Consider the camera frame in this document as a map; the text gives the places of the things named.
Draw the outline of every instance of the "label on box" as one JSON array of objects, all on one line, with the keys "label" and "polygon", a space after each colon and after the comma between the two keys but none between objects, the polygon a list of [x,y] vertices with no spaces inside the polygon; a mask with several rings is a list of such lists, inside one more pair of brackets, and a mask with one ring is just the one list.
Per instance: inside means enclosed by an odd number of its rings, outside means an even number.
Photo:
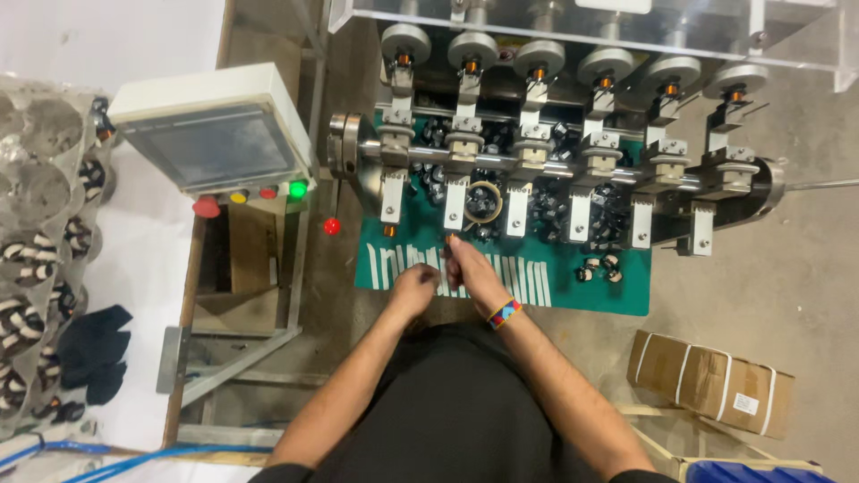
[{"label": "label on box", "polygon": [[737,397],[734,398],[734,409],[742,411],[743,413],[749,413],[754,416],[758,413],[759,403],[760,401],[754,399],[753,397],[737,393]]}]

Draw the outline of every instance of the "cardboard box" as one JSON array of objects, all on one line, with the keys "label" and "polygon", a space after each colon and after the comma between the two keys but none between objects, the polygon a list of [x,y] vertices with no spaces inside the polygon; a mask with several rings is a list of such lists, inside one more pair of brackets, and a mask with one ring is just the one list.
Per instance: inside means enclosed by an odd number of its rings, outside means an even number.
[{"label": "cardboard box", "polygon": [[787,432],[794,377],[770,366],[639,330],[626,378],[734,428],[777,439]]}]

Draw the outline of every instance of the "clear acrylic cover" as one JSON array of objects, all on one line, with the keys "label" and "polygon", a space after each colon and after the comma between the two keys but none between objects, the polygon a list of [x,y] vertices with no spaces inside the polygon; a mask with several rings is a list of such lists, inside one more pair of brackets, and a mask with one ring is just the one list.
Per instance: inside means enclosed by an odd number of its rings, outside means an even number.
[{"label": "clear acrylic cover", "polygon": [[[417,15],[401,9],[417,3]],[[441,28],[484,30],[491,34],[540,37],[634,51],[684,53],[698,58],[746,60],[799,69],[833,72],[835,91],[845,91],[859,69],[859,2],[856,0],[653,0],[646,14],[622,13],[619,37],[600,36],[612,12],[560,2],[553,32],[533,30],[528,7],[536,0],[495,0],[485,25],[459,21],[451,0],[332,0],[329,30],[336,32],[351,17],[401,21]],[[683,32],[685,42],[671,32]],[[801,49],[779,48],[801,36]]]}]

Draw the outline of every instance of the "colorful bracelet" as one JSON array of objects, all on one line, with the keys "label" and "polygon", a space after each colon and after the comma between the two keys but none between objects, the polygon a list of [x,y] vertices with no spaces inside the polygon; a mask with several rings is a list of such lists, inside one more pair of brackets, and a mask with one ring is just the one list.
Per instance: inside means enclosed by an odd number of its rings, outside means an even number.
[{"label": "colorful bracelet", "polygon": [[495,313],[490,315],[489,319],[486,319],[489,322],[489,325],[492,326],[493,329],[498,330],[499,327],[504,325],[513,314],[519,312],[521,310],[522,305],[516,301],[514,298],[510,298],[500,309],[496,310]]}]

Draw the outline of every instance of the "red emergency stop button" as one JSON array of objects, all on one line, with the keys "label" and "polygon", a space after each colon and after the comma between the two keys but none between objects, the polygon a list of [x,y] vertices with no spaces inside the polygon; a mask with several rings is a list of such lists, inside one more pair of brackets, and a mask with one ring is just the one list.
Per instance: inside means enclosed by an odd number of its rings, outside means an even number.
[{"label": "red emergency stop button", "polygon": [[204,194],[194,202],[192,208],[195,213],[203,218],[215,218],[221,214],[221,208],[217,205],[217,199],[210,195]]},{"label": "red emergency stop button", "polygon": [[322,230],[325,231],[328,235],[336,235],[340,233],[340,222],[337,218],[328,218],[322,224]]},{"label": "red emergency stop button", "polygon": [[277,186],[266,186],[259,189],[259,197],[262,199],[277,198]]}]

